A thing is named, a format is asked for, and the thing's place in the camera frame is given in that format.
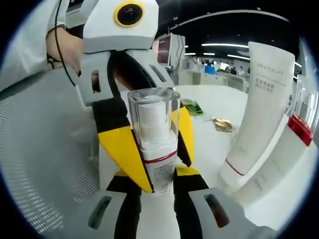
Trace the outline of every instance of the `desk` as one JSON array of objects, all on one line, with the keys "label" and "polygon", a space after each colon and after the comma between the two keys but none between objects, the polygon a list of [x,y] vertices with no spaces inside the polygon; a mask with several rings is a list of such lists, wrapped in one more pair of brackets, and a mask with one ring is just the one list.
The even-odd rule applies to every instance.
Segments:
[{"label": "desk", "polygon": [[[244,92],[227,86],[176,86],[176,91],[182,98],[195,99],[208,115],[228,119],[236,125],[240,125],[242,121],[248,96]],[[126,92],[123,92],[122,96],[127,104]],[[256,172],[268,157],[287,120],[288,117],[284,116],[264,155],[240,183],[244,183]],[[209,187],[216,187],[217,171],[228,153],[231,137],[227,133],[217,132],[211,121],[200,122],[193,119],[192,124],[195,145],[193,167],[201,172]],[[279,230],[293,214],[307,191],[317,154],[318,149],[312,142],[305,156],[272,192],[245,208],[246,217],[259,226],[265,225]],[[100,163],[105,164],[102,167],[105,176],[101,185],[106,188],[117,168],[103,150],[100,150]],[[180,238],[173,211],[172,191],[160,197],[142,194],[138,238]]]}]

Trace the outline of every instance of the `white tube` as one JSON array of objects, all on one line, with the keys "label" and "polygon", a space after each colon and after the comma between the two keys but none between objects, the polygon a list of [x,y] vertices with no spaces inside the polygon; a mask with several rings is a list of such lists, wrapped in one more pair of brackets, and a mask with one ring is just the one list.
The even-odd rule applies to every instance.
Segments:
[{"label": "white tube", "polygon": [[296,116],[290,117],[268,159],[232,197],[242,206],[246,206],[265,196],[281,182],[305,153],[312,136],[309,126],[303,120]]},{"label": "white tube", "polygon": [[258,161],[287,107],[295,56],[280,48],[249,42],[250,83],[245,114],[220,178],[231,187]]}]

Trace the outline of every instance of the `black cable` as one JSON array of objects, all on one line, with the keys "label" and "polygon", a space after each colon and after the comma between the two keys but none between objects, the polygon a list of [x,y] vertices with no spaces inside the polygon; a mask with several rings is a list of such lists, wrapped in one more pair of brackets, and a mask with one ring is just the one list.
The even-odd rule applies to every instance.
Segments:
[{"label": "black cable", "polygon": [[64,60],[63,60],[63,57],[62,57],[62,53],[61,53],[61,50],[60,50],[59,42],[58,42],[57,25],[58,25],[58,15],[59,15],[61,3],[62,3],[62,0],[59,1],[58,9],[57,9],[57,11],[56,11],[55,20],[54,20],[54,37],[55,37],[55,43],[56,43],[56,46],[57,46],[57,48],[58,48],[59,56],[60,56],[61,63],[62,63],[62,66],[63,66],[63,68],[64,68],[64,71],[65,71],[66,75],[68,76],[68,78],[69,78],[70,82],[72,83],[72,85],[75,86],[74,82],[72,81],[72,79],[71,79],[71,77],[70,77],[70,75],[69,75],[69,73],[68,73],[68,70],[66,69],[66,66],[65,66],[65,63],[64,63]]},{"label": "black cable", "polygon": [[[178,35],[177,35],[177,42],[178,42],[178,47],[177,47],[177,50],[176,50],[176,58],[177,58],[177,60],[178,60],[178,50],[179,50],[179,47],[180,47]],[[178,60],[178,62],[177,62],[176,70],[178,70],[178,67],[179,67],[179,60]]]},{"label": "black cable", "polygon": [[182,36],[180,36],[180,40],[181,40],[181,51],[180,51],[180,54],[179,54],[179,59],[178,59],[178,66],[177,66],[177,68],[179,68],[181,55],[182,55],[183,50],[184,50],[184,48],[185,48],[184,43],[183,43],[183,37],[182,37]]}]

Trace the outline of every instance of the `bottle label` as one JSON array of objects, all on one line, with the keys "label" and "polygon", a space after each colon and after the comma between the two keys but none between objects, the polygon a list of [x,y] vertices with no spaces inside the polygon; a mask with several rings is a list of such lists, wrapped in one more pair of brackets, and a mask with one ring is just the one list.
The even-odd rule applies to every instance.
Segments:
[{"label": "bottle label", "polygon": [[158,159],[145,161],[156,193],[165,193],[172,182],[177,151]]}]

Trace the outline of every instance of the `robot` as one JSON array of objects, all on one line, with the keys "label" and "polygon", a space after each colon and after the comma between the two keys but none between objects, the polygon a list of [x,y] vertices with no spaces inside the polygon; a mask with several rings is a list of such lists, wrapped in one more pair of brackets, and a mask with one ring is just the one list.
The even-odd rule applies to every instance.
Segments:
[{"label": "robot", "polygon": [[[100,144],[118,165],[106,191],[87,199],[65,221],[58,238],[136,238],[141,192],[153,191],[143,159],[127,119],[127,110],[112,74],[119,62],[130,73],[135,89],[174,84],[150,48],[157,32],[159,6],[155,0],[86,0],[81,9],[84,56],[79,93],[92,107]],[[99,75],[99,90],[92,90],[91,76]],[[257,227],[243,208],[216,188],[208,188],[191,167],[194,145],[191,119],[180,107],[178,154],[185,164],[173,176],[174,210],[182,239],[273,238],[268,227]]]},{"label": "robot", "polygon": [[[155,0],[86,0],[80,12],[87,19],[79,79],[82,101],[85,106],[92,106],[103,148],[129,178],[151,193],[153,186],[126,117],[127,109],[113,70],[115,65],[124,66],[123,71],[129,72],[135,90],[174,87],[150,50],[158,29],[159,6]],[[99,74],[98,92],[92,91],[90,80],[95,73]],[[179,124],[179,157],[190,166],[194,160],[193,135],[190,116],[183,106]]]}]

